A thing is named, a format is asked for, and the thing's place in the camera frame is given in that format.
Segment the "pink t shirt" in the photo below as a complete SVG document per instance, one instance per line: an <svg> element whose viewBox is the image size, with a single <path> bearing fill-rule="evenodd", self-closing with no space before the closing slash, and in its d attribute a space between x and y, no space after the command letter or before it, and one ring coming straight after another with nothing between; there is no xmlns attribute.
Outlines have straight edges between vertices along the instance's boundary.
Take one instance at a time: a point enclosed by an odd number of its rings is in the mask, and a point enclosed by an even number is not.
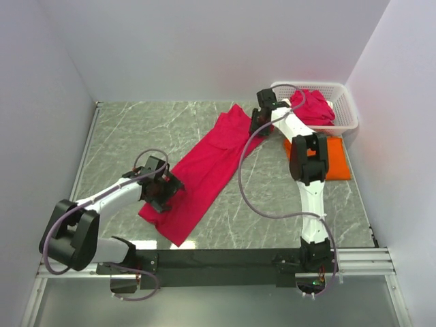
<svg viewBox="0 0 436 327"><path fill-rule="evenodd" d="M214 127L171 170L185 186L170 199L171 209L158 213L145 204L138 215L181 246L234 176L240 157L247 157L263 142L256 137L243 152L250 124L251 119L237 104L221 113Z"/></svg>

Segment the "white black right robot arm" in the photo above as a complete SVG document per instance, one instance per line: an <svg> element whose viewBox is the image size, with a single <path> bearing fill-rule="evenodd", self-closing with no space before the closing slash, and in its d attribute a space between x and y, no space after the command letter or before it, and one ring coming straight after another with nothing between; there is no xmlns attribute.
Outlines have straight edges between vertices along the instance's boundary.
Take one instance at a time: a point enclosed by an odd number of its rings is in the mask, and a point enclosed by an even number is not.
<svg viewBox="0 0 436 327"><path fill-rule="evenodd" d="M327 136L306 126L294 110L306 102L303 91L299 104L279 101L272 88L257 92L259 107L253 109L249 134L267 136L272 127L291 143L289 169L301 199L302 231L299 265L308 272L318 272L332 260L330 240L324 227L324 184L329 169Z"/></svg>

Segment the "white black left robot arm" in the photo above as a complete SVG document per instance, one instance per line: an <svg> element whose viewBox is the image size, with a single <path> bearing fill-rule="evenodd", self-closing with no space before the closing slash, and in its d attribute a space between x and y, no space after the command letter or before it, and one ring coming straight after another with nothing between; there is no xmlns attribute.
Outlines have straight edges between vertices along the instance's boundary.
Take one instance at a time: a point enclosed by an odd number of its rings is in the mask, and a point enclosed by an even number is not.
<svg viewBox="0 0 436 327"><path fill-rule="evenodd" d="M57 202L39 245L44 266L54 275L62 272L50 265L51 260L64 265L65 270L81 271L96 263L113 265L122 274L130 273L138 266L135 244L118 236L99 237L100 220L139 201L146 202L156 213L168 212L170 199L184 188L171 173L168 162L150 156L144 166L134 166L93 196Z"/></svg>

